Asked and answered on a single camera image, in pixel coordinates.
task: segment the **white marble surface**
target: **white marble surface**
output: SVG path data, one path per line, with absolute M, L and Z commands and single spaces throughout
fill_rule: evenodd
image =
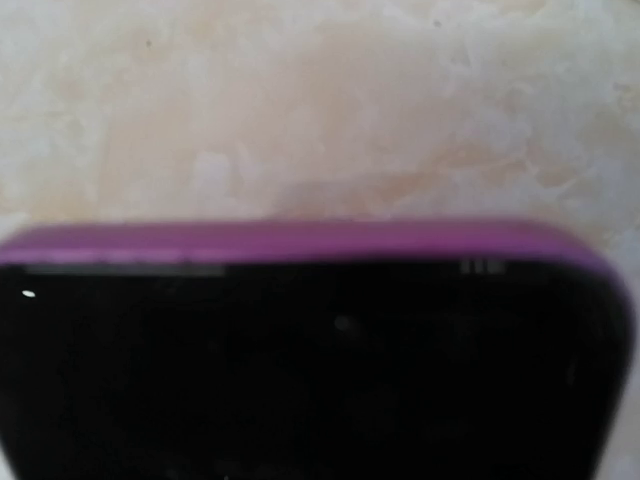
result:
M 0 234 L 508 213 L 638 296 L 639 52 L 633 0 L 0 0 Z M 634 372 L 599 479 L 640 478 Z

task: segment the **phone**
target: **phone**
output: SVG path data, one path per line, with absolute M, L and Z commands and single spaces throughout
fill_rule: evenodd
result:
M 592 477 L 629 296 L 500 220 L 82 225 L 0 247 L 20 480 Z

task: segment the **table surface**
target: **table surface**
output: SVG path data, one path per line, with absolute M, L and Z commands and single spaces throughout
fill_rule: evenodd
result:
M 639 24 L 633 0 L 4 0 L 0 235 L 509 214 L 640 298 Z M 640 478 L 637 363 L 601 480 Z

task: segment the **black screen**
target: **black screen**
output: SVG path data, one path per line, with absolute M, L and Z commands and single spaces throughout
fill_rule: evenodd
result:
M 581 272 L 162 268 L 4 271 L 0 427 L 20 478 L 584 480 L 595 464 L 627 347 L 613 294 Z

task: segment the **purple phone case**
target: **purple phone case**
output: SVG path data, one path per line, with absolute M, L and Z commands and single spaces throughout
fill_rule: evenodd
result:
M 619 280 L 570 234 L 534 222 L 247 222 L 38 227 L 0 246 L 0 265 L 242 263 L 340 258 L 503 259 L 571 264 Z

